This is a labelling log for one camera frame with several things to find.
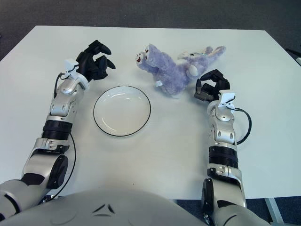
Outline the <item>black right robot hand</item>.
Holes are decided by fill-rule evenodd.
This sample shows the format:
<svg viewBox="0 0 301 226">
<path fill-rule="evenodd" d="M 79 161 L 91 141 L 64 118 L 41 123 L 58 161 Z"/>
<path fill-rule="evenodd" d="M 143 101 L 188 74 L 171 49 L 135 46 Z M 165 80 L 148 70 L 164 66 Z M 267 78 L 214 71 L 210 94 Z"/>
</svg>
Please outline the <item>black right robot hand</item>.
<svg viewBox="0 0 301 226">
<path fill-rule="evenodd" d="M 215 82 L 212 86 L 208 83 L 202 84 L 203 81 L 211 80 Z M 224 78 L 223 74 L 215 69 L 202 75 L 197 79 L 194 97 L 201 101 L 212 102 L 219 99 L 221 90 L 229 90 L 230 83 Z"/>
</svg>

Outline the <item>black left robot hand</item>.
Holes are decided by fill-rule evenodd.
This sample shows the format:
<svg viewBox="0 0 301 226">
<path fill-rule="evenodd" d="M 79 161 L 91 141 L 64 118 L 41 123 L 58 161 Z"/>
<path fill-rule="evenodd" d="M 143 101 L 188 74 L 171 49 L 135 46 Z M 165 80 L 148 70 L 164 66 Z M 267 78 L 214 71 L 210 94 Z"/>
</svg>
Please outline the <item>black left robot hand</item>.
<svg viewBox="0 0 301 226">
<path fill-rule="evenodd" d="M 100 41 L 93 41 L 84 51 L 80 52 L 76 61 L 79 64 L 77 72 L 82 74 L 88 82 L 91 80 L 102 80 L 108 76 L 107 67 L 116 69 L 116 66 L 105 55 L 93 59 L 93 56 L 104 53 L 111 55 L 111 50 Z"/>
</svg>

